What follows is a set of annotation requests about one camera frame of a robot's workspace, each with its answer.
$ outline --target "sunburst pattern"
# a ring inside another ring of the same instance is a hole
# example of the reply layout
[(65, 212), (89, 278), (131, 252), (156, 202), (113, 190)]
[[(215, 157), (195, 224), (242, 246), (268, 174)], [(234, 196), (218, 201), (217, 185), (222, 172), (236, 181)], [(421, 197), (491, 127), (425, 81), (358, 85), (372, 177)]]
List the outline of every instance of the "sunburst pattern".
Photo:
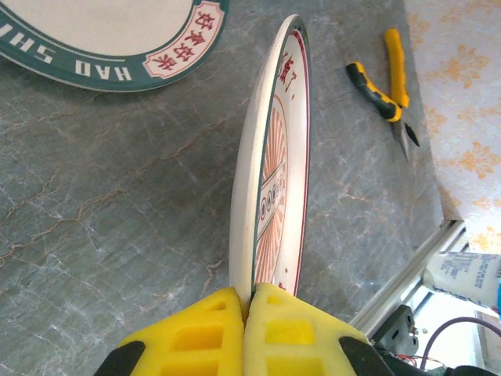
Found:
[[(279, 99), (275, 103), (281, 107)], [(280, 197), (276, 210), (268, 225), (262, 230), (258, 238), (258, 249), (256, 254), (255, 282), (271, 282), (275, 272), (276, 263), (279, 257), (280, 243), (282, 241), (283, 220), (285, 218), (285, 203), (287, 197), (287, 134), (283, 118), (283, 109), (274, 106), (268, 130), (268, 137), (265, 151), (265, 163), (263, 166), (262, 186), (265, 190), (267, 180), (273, 179), (275, 174), (280, 175), (277, 180), (277, 186), (284, 190)]]

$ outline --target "white plate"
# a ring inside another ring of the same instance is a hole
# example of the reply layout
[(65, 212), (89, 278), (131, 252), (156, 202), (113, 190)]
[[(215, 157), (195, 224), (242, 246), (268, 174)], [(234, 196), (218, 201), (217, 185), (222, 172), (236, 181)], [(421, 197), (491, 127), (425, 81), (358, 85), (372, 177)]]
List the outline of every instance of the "white plate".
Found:
[(206, 59), (228, 6), (229, 0), (2, 0), (0, 54), (70, 85), (153, 89)]
[(258, 75), (236, 163), (229, 279), (244, 305), (259, 282), (297, 291), (308, 197), (309, 77), (305, 26), (289, 16)]

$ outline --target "pliers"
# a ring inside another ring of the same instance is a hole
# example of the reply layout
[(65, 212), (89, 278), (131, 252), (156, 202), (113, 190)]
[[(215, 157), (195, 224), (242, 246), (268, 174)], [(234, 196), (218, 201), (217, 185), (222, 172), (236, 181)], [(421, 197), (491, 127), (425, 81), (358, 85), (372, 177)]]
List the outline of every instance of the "pliers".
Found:
[(393, 125), (393, 133), (402, 146), (405, 158), (409, 160), (409, 143), (407, 136), (417, 145), (416, 133), (407, 122), (408, 115), (404, 111), (409, 106), (409, 96), (405, 90), (405, 55), (396, 28), (384, 33), (391, 70), (391, 98), (381, 92), (369, 79), (363, 65), (355, 61), (346, 66), (346, 72), (363, 96), (373, 103), (380, 115)]

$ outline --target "plate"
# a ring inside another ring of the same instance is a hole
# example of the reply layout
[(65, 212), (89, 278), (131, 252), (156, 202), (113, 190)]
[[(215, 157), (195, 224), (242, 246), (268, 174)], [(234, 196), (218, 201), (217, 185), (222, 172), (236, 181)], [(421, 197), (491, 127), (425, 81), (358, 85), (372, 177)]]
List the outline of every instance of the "plate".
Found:
[(236, 162), (229, 279), (244, 305), (259, 282), (297, 291), (308, 197), (309, 86), (305, 25), (289, 16), (258, 75)]
[(207, 58), (228, 7), (229, 0), (2, 0), (0, 54), (87, 89), (154, 89)]

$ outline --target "floral wallpaper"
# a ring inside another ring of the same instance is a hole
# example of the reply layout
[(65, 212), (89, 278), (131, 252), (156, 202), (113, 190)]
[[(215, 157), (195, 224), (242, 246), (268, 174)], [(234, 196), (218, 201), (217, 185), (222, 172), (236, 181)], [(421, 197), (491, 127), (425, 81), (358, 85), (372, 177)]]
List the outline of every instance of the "floral wallpaper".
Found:
[(447, 219), (501, 253), (501, 0), (405, 0)]

